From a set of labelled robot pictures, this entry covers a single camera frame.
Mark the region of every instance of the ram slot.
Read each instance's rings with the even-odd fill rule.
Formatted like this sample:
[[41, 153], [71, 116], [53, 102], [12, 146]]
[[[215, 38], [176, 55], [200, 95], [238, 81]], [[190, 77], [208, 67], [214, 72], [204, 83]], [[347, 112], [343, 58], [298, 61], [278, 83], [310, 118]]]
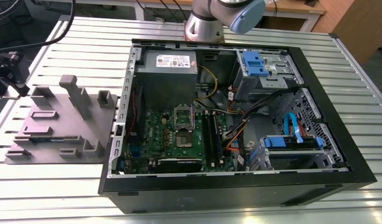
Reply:
[[214, 156], [214, 140], [211, 135], [211, 126], [210, 126], [210, 114], [203, 115], [203, 139], [204, 139], [204, 152], [206, 152], [206, 161], [207, 165], [215, 166], [215, 156]]
[[211, 123], [211, 135], [214, 139], [214, 160], [216, 164], [220, 164], [220, 159], [223, 157], [223, 149], [222, 149], [222, 138], [220, 138], [220, 131], [218, 127], [218, 120], [216, 115], [210, 116], [210, 123]]

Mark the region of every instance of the wooden desk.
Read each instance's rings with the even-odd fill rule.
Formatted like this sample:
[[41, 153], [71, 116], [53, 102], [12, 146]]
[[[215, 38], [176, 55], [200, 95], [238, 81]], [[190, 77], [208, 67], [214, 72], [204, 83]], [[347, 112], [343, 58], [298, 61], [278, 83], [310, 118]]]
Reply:
[[[133, 7], [136, 11], [136, 19], [144, 20], [144, 12], [137, 5], [135, 0], [119, 0], [133, 2]], [[163, 0], [167, 4], [168, 8], [177, 9], [172, 0]], [[179, 5], [184, 10], [192, 9], [192, 0], [177, 0]], [[163, 4], [159, 0], [140, 0], [143, 7], [152, 7], [152, 8], [164, 8]], [[326, 9], [323, 8], [322, 4], [318, 2], [315, 7], [310, 7], [304, 5], [304, 0], [279, 0], [278, 3], [278, 17], [286, 18], [298, 18], [304, 19], [304, 23], [302, 25], [300, 31], [310, 32], [316, 24], [316, 21], [320, 15], [326, 14]], [[274, 16], [275, 12], [275, 4], [267, 5], [264, 16]]]

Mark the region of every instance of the yellow wire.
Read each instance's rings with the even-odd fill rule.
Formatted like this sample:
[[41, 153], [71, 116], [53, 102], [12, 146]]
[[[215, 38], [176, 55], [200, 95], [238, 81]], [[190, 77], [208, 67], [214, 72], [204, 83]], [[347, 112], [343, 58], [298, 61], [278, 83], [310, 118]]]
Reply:
[[246, 127], [246, 125], [243, 126], [243, 128], [239, 130], [239, 132], [236, 133], [235, 137], [234, 137], [234, 138], [232, 138], [232, 140], [230, 141], [230, 143], [228, 143], [228, 145], [227, 145], [227, 147], [226, 147], [226, 150], [228, 150], [228, 149], [230, 149], [230, 145], [231, 145], [231, 144], [232, 144], [232, 142], [235, 141], [235, 139], [236, 139], [238, 135], [242, 133], [242, 131], [243, 131], [244, 127]]
[[202, 66], [202, 65], [198, 65], [198, 66], [199, 66], [200, 68], [203, 68], [203, 69], [210, 73], [210, 75], [214, 77], [214, 83], [215, 83], [215, 85], [214, 85], [214, 91], [212, 91], [206, 97], [195, 98], [195, 99], [207, 99], [207, 98], [210, 98], [210, 97], [214, 95], [214, 93], [215, 93], [215, 91], [216, 91], [216, 88], [218, 88], [218, 79], [216, 79], [214, 73], [208, 70], [207, 67], [204, 67], [204, 66]]

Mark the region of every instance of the aluminum slotted table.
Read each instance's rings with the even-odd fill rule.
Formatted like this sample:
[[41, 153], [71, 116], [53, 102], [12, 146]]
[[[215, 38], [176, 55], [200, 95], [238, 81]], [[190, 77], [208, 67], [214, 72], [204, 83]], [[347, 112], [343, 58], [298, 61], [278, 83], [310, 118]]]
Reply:
[[[59, 21], [49, 40], [65, 24]], [[28, 85], [49, 86], [60, 93], [60, 76], [76, 75], [77, 85], [87, 87], [89, 94], [109, 90], [120, 95], [132, 38], [183, 40], [183, 24], [76, 17], [67, 37], [40, 50]], [[101, 164], [3, 164], [32, 105], [32, 100], [23, 98], [8, 101], [0, 114], [0, 221], [382, 224], [382, 94], [342, 42], [327, 34], [264, 29], [247, 35], [226, 29], [224, 38], [227, 42], [302, 48], [378, 182], [307, 206], [124, 215], [109, 199], [97, 195]]]

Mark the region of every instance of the green circuit board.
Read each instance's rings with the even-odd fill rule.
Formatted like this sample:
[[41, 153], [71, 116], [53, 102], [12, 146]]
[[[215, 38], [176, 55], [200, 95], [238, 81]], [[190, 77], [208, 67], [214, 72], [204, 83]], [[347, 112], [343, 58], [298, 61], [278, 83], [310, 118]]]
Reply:
[[[203, 114], [195, 113], [195, 128], [192, 132], [188, 132], [186, 129], [175, 130], [173, 119], [173, 112], [147, 112], [144, 141], [140, 146], [136, 146], [140, 147], [140, 155], [131, 160], [133, 173], [149, 173], [149, 158], [200, 159], [203, 161], [202, 172], [232, 171], [232, 156], [224, 157], [223, 164], [215, 167], [207, 165], [203, 139]], [[227, 130], [226, 115], [218, 114], [216, 121], [220, 131], [224, 132]]]

